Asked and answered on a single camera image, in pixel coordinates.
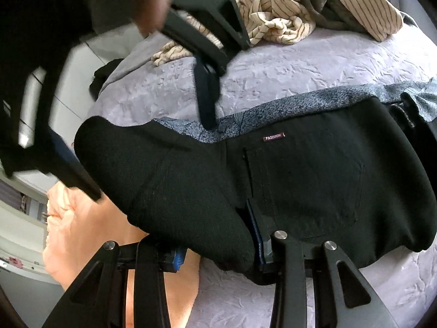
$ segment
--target metal screw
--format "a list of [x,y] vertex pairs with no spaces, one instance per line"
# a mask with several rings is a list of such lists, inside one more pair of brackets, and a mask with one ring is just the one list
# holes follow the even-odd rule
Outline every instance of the metal screw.
[[103,248],[106,250],[112,250],[115,248],[115,242],[114,241],[107,241],[105,244],[103,244]]
[[327,241],[325,242],[325,248],[328,250],[336,250],[337,244],[335,244],[333,241]]
[[277,230],[274,236],[278,239],[287,239],[288,234],[284,230]]

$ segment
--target beige striped fabric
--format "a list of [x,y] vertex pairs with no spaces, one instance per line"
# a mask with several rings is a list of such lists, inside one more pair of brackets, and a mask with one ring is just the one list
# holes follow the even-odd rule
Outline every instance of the beige striped fabric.
[[[284,45],[292,45],[309,36],[315,29],[315,21],[300,0],[235,0],[249,35],[255,46],[261,39]],[[357,21],[375,38],[382,42],[403,26],[399,10],[387,0],[340,0]],[[204,34],[218,48],[220,41],[201,23],[191,16],[187,21]],[[174,41],[167,43],[152,56],[154,65],[191,56],[191,52]]]
[[400,11],[387,0],[340,0],[378,42],[397,33],[404,21]]
[[[300,0],[236,0],[252,46],[261,39],[291,45],[306,38],[315,29],[307,9]],[[188,21],[219,48],[220,41],[193,17]],[[156,66],[177,60],[191,53],[170,42],[156,53],[152,60]]]

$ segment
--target clothing label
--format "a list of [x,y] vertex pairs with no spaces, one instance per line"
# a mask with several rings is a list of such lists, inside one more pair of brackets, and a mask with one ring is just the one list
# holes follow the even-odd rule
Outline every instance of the clothing label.
[[281,132],[279,134],[275,134],[274,136],[263,137],[263,140],[265,142],[268,142],[269,140],[276,140],[276,139],[280,139],[280,138],[284,138],[284,137],[285,137],[284,132]]

